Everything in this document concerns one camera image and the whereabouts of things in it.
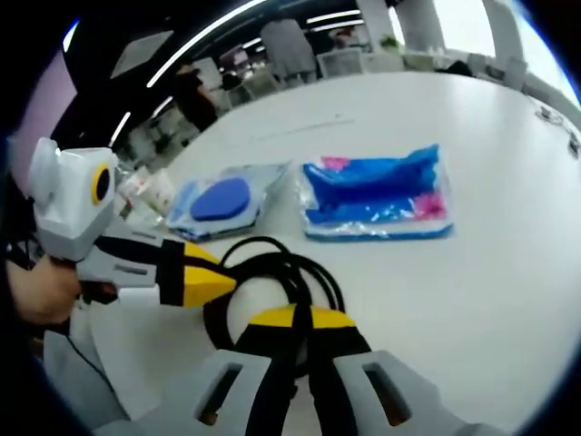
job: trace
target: blue pad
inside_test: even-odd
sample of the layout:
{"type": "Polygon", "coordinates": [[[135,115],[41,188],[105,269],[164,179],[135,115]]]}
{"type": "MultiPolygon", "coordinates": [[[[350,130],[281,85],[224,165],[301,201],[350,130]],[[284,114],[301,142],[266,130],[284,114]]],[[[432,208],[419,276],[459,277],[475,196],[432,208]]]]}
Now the blue pad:
{"type": "Polygon", "coordinates": [[[250,201],[251,190],[244,179],[226,179],[198,197],[190,208],[190,216],[196,221],[228,220],[242,213],[250,201]]]}

